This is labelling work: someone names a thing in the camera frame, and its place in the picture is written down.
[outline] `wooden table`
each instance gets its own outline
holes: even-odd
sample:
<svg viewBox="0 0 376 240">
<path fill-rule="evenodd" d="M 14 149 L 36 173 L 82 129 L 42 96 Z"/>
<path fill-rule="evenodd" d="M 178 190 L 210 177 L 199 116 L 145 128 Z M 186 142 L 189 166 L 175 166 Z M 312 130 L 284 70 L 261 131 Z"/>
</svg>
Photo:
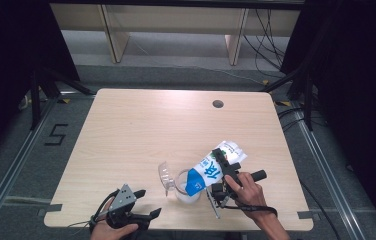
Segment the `wooden table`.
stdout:
<svg viewBox="0 0 376 240">
<path fill-rule="evenodd" d="M 224 106 L 214 107 L 215 100 Z M 48 212 L 45 224 L 86 221 L 110 192 L 127 183 L 133 191 L 147 191 L 134 213 L 162 208 L 150 229 L 258 230 L 239 210 L 219 209 L 222 217 L 216 219 L 205 192 L 192 205 L 173 192 L 165 196 L 160 163 L 167 161 L 176 175 L 223 140 L 234 141 L 248 155 L 241 171 L 267 172 L 259 183 L 282 225 L 311 230 L 312 219 L 297 214 L 309 209 L 270 95 L 183 90 L 100 90 L 51 202 L 62 209 Z"/>
</svg>

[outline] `floor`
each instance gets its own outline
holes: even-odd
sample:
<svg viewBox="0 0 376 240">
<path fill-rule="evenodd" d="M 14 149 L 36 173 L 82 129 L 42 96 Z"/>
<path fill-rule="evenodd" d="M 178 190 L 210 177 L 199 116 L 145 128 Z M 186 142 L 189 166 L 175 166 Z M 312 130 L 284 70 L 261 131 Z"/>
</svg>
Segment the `floor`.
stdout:
<svg viewBox="0 0 376 240">
<path fill-rule="evenodd" d="M 82 83 L 93 89 L 115 86 L 116 74 L 123 79 L 119 81 L 125 81 L 119 84 L 128 87 L 160 88 L 163 83 L 155 82 L 152 75 L 168 78 L 174 74 L 181 78 L 167 82 L 174 88 L 215 86 L 214 90 L 235 91 L 257 91 L 265 80 L 272 82 L 283 76 L 262 57 L 256 59 L 256 53 L 245 40 L 237 65 L 230 66 L 223 36 L 132 33 L 122 62 L 113 64 L 103 33 L 63 31 L 63 35 Z M 258 45 L 256 37 L 248 36 L 248 39 Z M 275 46 L 282 51 L 288 41 L 289 38 L 274 38 Z M 274 53 L 266 50 L 263 53 L 278 65 Z M 210 76 L 210 79 L 200 82 L 196 74 Z M 286 84 L 272 92 L 279 113 L 301 103 L 300 99 L 290 106 L 284 105 L 288 101 L 285 95 L 288 88 L 289 84 Z M 51 229 L 43 224 L 49 201 L 93 101 L 92 97 L 73 93 L 74 90 L 67 86 L 60 85 L 60 89 L 62 98 L 70 99 L 70 104 L 65 100 L 42 103 L 44 116 L 48 117 L 36 131 L 30 131 L 28 127 L 31 124 L 30 107 L 22 109 L 0 141 L 0 239 L 89 238 L 86 229 Z M 347 161 L 325 125 L 318 102 L 315 102 L 312 116 L 312 132 L 307 131 L 301 121 L 301 112 L 292 111 L 280 116 L 315 224 L 310 232 L 290 232 L 290 236 L 292 239 L 376 239 L 376 211 L 354 171 L 346 167 Z M 59 133 L 66 134 L 65 141 L 59 147 L 46 146 L 45 143 L 57 140 L 51 138 L 50 133 L 60 123 L 67 124 L 58 129 Z M 211 238 L 204 233 L 194 237 L 189 234 L 153 232 L 144 238 Z M 246 236 L 248 239 L 264 237 L 258 231 Z"/>
</svg>

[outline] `metal bar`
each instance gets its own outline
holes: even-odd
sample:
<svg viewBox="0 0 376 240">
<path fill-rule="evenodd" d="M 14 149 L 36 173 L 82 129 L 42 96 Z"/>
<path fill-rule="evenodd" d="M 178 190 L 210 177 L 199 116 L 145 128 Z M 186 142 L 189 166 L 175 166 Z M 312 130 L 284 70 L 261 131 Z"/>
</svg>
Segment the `metal bar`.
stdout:
<svg viewBox="0 0 376 240">
<path fill-rule="evenodd" d="M 0 209 L 1 209 L 2 204 L 4 203 L 4 200 L 7 194 L 10 192 L 11 188 L 14 185 L 14 182 L 19 176 L 19 173 L 21 169 L 23 168 L 23 165 L 26 162 L 26 159 L 28 158 L 32 150 L 35 144 L 35 141 L 37 137 L 39 136 L 39 133 L 43 129 L 45 120 L 47 119 L 49 113 L 53 109 L 56 102 L 57 102 L 56 98 L 50 99 L 47 102 L 45 109 L 43 110 L 43 113 L 42 113 L 43 117 L 40 119 L 39 124 L 36 126 L 35 129 L 29 131 L 29 134 L 26 137 L 25 142 L 23 143 L 22 147 L 20 148 L 19 152 L 14 158 L 12 164 L 10 165 L 10 168 L 8 169 L 4 178 L 2 179 L 0 183 Z"/>
<path fill-rule="evenodd" d="M 300 107 L 297 101 L 292 101 L 293 108 Z M 295 116 L 297 119 L 303 119 L 302 113 L 296 112 Z M 300 129 L 303 132 L 304 138 L 306 139 L 307 144 L 312 151 L 313 157 L 316 160 L 319 171 L 328 187 L 329 193 L 331 194 L 332 199 L 334 200 L 335 206 L 338 209 L 338 212 L 341 215 L 341 219 L 346 226 L 347 232 L 350 235 L 351 239 L 366 239 L 359 223 L 357 221 L 356 215 L 350 207 L 344 193 L 341 190 L 340 185 L 338 184 L 335 176 L 329 166 L 325 155 L 319 147 L 319 144 L 315 138 L 315 135 L 312 131 L 308 130 L 308 127 L 304 122 L 300 122 Z"/>
</svg>

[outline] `gray floor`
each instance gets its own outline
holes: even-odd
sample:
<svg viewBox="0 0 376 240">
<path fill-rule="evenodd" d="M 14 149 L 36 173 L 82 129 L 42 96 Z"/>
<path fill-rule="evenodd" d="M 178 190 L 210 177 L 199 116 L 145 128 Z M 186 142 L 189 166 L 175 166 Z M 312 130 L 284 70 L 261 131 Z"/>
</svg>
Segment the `gray floor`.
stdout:
<svg viewBox="0 0 376 240">
<path fill-rule="evenodd" d="M 68 47 L 77 65 L 82 83 L 91 89 L 157 88 L 225 91 L 258 91 L 263 80 L 276 81 L 259 73 L 255 66 L 255 53 L 244 41 L 237 66 L 230 66 L 223 36 L 196 34 L 133 33 L 122 62 L 112 64 L 103 33 L 63 32 Z M 285 49 L 288 38 L 275 38 L 280 49 Z M 266 53 L 277 63 L 273 54 Z M 265 73 L 282 76 L 263 59 L 258 67 Z M 51 200 L 67 160 L 76 142 L 79 131 L 92 104 L 93 98 L 71 94 L 74 90 L 61 86 L 70 102 L 52 103 L 39 136 L 35 139 L 15 181 L 11 182 L 0 208 L 0 239 L 88 239 L 89 232 L 81 228 L 48 228 L 43 224 L 44 210 Z M 286 101 L 289 84 L 273 91 L 275 101 Z M 376 239 L 376 211 L 363 191 L 354 172 L 346 169 L 346 159 L 338 147 L 325 119 L 313 111 L 313 134 L 325 155 L 325 159 L 342 189 L 346 202 L 352 208 L 358 225 L 366 239 Z M 278 112 L 290 109 L 276 106 Z M 340 239 L 350 239 L 349 228 L 344 224 L 334 199 L 328 191 L 316 158 L 312 154 L 301 131 L 295 114 L 281 119 L 285 136 L 299 178 L 310 189 L 327 213 L 326 219 L 317 202 L 304 189 L 309 208 L 313 213 L 314 228 L 309 232 L 290 232 L 292 239 L 336 239 L 331 221 Z M 0 141 L 0 184 L 10 165 L 19 154 L 19 149 L 29 134 L 30 108 L 17 114 Z M 56 142 L 49 136 L 55 124 L 67 124 L 56 133 L 65 134 L 60 146 L 46 146 Z M 145 239 L 212 239 L 215 233 L 151 232 Z M 249 239 L 264 239 L 261 232 L 248 233 Z"/>
</svg>

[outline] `hand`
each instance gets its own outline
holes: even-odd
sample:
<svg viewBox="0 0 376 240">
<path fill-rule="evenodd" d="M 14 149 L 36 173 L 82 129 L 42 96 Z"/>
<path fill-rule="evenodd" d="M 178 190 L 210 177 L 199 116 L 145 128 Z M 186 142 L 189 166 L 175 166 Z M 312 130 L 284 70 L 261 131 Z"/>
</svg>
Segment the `hand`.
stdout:
<svg viewBox="0 0 376 240">
<path fill-rule="evenodd" d="M 104 206 L 103 211 L 108 209 L 113 202 L 110 199 Z M 114 229 L 110 227 L 105 221 L 105 216 L 102 216 L 91 234 L 91 240 L 119 240 L 122 237 L 135 232 L 138 229 L 138 224 L 128 224 L 122 228 Z"/>
<path fill-rule="evenodd" d="M 262 186 L 254 182 L 250 173 L 239 173 L 238 179 L 242 187 L 231 176 L 225 176 L 226 183 L 238 195 L 235 201 L 237 205 L 241 203 L 252 206 L 267 206 Z M 268 211 L 244 211 L 244 214 L 251 218 L 266 233 L 269 239 L 290 239 L 275 214 Z"/>
</svg>

